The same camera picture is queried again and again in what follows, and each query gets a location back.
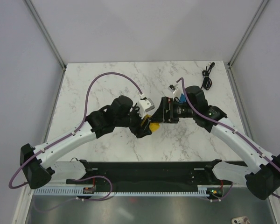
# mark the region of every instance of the white wall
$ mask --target white wall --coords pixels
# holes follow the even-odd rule
[[[256,141],[280,154],[280,0],[270,1],[232,70]]]
[[[61,75],[23,1],[0,0],[0,224],[11,223],[18,200],[7,185],[20,148],[40,143]]]
[[[261,0],[32,0],[66,63],[228,61]]]

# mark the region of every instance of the coiled black cable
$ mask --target coiled black cable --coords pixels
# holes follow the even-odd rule
[[[209,90],[211,88],[211,85],[212,85],[212,81],[210,79],[210,72],[212,70],[212,68],[215,66],[215,63],[212,62],[209,66],[209,68],[205,68],[205,70],[202,71],[202,76],[203,76],[203,82],[202,82],[202,85],[200,87],[200,89],[202,89],[202,87],[205,89],[205,90]]]

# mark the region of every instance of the tabletop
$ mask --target tabletop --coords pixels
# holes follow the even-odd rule
[[[204,91],[209,105],[223,110],[237,129],[243,126],[237,110],[224,63],[215,61],[210,78],[213,85]],[[124,62],[124,63],[70,63],[67,66],[48,140],[72,129],[81,122],[85,96],[91,81],[105,72],[119,72],[134,80],[146,97],[158,108],[161,97],[172,97],[170,84],[183,77],[185,86],[200,86],[202,71],[208,61],[185,62]],[[139,100],[135,86],[119,76],[100,78],[91,89],[87,114],[98,110],[120,95],[126,95],[136,103]],[[137,139],[128,128],[116,127],[103,137],[88,142],[63,156],[59,161],[71,158],[87,161],[212,161],[241,160],[225,143],[196,125],[193,119],[180,119],[178,124],[160,124],[152,135]]]

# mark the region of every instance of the gray floor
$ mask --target gray floor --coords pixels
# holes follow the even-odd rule
[[[39,209],[51,208],[70,197],[34,196]],[[247,189],[234,188],[219,203],[194,197],[113,197],[101,202],[71,201],[51,212],[30,207],[27,224],[231,224],[248,216],[251,224],[275,224],[268,201]]]

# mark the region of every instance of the vented metal strip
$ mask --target vented metal strip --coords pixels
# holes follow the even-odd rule
[[[111,196],[194,196],[205,197],[205,187],[198,187],[197,192],[112,192]],[[83,187],[42,187],[34,191],[34,195],[52,196],[105,196],[108,192],[83,193]]]

